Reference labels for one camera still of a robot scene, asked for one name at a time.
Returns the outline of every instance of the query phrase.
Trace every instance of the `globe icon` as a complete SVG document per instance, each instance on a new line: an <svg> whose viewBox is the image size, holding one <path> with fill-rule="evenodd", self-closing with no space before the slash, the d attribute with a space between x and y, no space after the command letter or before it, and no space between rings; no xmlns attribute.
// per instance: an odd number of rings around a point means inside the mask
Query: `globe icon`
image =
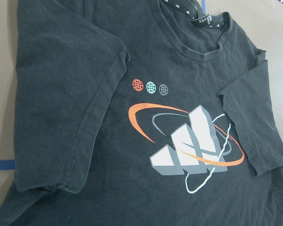
<svg viewBox="0 0 283 226"><path fill-rule="evenodd" d="M159 86L159 93L163 96L168 94L168 87L165 84Z"/></svg>
<svg viewBox="0 0 283 226"><path fill-rule="evenodd" d="M156 91L156 85L151 81L147 83L146 88L147 88L147 91L151 94L155 93Z"/></svg>
<svg viewBox="0 0 283 226"><path fill-rule="evenodd" d="M143 83L139 79L134 79L133 82L132 82L132 86L138 92L142 91L142 89L143 89Z"/></svg>

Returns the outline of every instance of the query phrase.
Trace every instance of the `black t-shirt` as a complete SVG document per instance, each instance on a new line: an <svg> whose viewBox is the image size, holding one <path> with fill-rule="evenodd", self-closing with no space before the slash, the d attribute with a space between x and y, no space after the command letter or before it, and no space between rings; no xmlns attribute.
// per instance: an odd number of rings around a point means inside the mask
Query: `black t-shirt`
<svg viewBox="0 0 283 226"><path fill-rule="evenodd" d="M265 51L167 2L19 1L0 226L283 226Z"/></svg>

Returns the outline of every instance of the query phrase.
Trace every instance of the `t-shirt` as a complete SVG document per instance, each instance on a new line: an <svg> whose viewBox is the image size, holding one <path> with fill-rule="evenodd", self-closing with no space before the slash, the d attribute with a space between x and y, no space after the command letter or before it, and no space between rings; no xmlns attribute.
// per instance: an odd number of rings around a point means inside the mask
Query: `t-shirt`
<svg viewBox="0 0 283 226"><path fill-rule="evenodd" d="M0 226L283 226L265 51L229 13L19 0L17 19Z"/></svg>

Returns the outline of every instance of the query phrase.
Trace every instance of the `crew neckline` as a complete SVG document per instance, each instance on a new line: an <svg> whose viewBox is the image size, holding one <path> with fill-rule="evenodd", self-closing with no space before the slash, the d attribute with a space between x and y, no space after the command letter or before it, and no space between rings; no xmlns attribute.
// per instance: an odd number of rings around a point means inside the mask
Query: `crew neckline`
<svg viewBox="0 0 283 226"><path fill-rule="evenodd" d="M169 23L167 22L167 20L165 19L161 11L160 0L149 0L149 2L150 2L150 9L151 9L152 15L156 23L158 24L160 30L163 32L163 34L166 36L166 38L169 40L172 46L181 55L191 60L200 61L200 62L210 61L210 60L216 59L217 57L221 55L223 51L223 45L233 30L233 19L228 12L223 12L220 15L218 15L218 16L223 16L224 18L226 18L226 22L229 23L228 29L224 31L222 35L220 36L220 39L217 43L218 48L215 50L206 52L206 53L201 53L181 43L181 41L179 40L176 33L169 25Z"/></svg>

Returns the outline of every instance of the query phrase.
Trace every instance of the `red globe icon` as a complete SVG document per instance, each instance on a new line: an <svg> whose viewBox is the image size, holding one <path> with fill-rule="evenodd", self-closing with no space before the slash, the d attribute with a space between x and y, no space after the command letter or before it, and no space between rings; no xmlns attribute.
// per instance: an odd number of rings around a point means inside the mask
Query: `red globe icon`
<svg viewBox="0 0 283 226"><path fill-rule="evenodd" d="M132 82L132 86L136 91L139 91L139 92L142 91L143 89L143 83L139 79L134 79Z"/></svg>

